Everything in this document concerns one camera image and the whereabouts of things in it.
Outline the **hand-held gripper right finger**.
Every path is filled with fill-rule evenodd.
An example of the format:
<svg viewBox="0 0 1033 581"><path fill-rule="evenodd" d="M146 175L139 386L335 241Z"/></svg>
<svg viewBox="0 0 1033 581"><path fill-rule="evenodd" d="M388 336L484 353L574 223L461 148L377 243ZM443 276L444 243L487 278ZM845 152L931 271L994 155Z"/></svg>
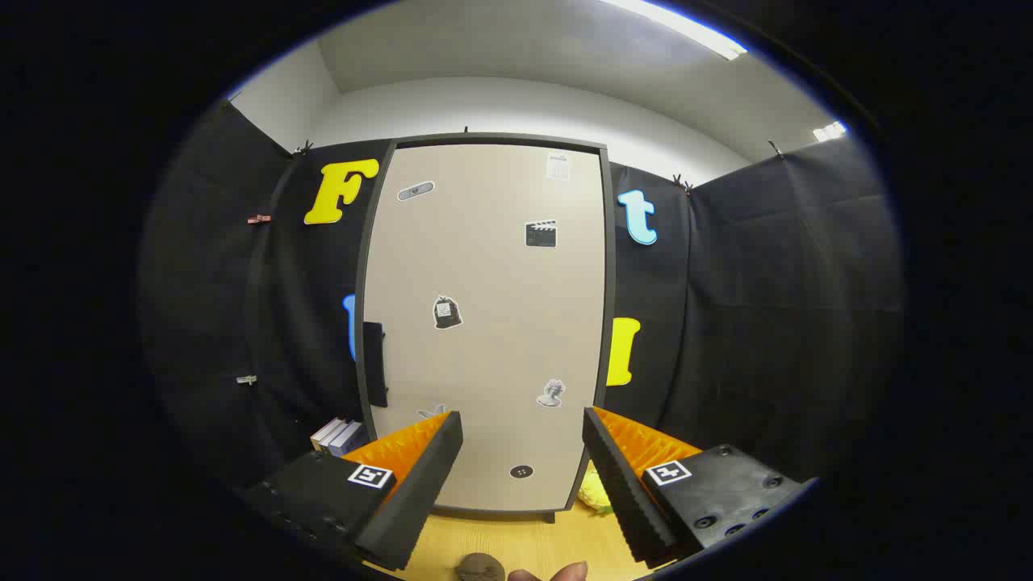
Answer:
<svg viewBox="0 0 1033 581"><path fill-rule="evenodd" d="M652 569L756 529L816 483L737 446L698 449L599 406L583 411L583 444L632 556Z"/></svg>

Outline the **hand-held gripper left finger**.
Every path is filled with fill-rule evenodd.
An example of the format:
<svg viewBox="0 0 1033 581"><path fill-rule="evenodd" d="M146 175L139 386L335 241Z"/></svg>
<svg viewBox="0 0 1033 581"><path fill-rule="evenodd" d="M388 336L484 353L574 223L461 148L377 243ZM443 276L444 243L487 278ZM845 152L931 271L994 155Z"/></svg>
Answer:
<svg viewBox="0 0 1033 581"><path fill-rule="evenodd" d="M462 448L439 412L335 457L309 451L244 489L271 525L342 565L405 569Z"/></svg>

